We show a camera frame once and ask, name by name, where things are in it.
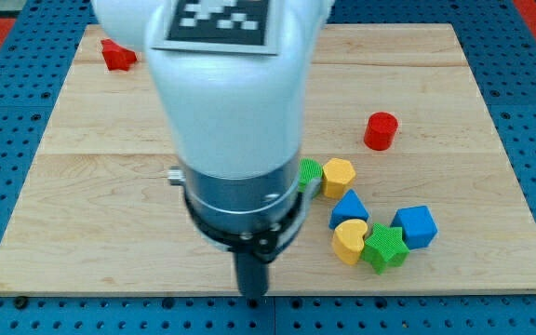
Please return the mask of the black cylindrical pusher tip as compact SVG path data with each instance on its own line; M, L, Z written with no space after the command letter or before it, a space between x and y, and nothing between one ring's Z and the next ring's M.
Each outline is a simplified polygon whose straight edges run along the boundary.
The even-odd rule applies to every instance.
M234 268L239 292L246 298L260 298L268 290L268 267L249 253L234 254Z

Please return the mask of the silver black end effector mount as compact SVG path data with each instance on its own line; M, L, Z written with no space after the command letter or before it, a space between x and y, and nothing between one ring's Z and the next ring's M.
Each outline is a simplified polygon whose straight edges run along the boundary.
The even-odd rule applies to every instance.
M277 258L295 239L322 178L313 176L299 190L299 157L252 178L219 178L185 164L167 173L180 186L185 206L201 235L216 248L248 254L260 263Z

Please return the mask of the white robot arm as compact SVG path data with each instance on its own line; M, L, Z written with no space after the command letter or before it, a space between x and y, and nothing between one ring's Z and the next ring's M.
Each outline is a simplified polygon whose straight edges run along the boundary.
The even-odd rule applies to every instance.
M234 256L242 295L269 287L319 191L299 156L306 80L329 1L106 1L93 11L143 53L167 114L198 231Z

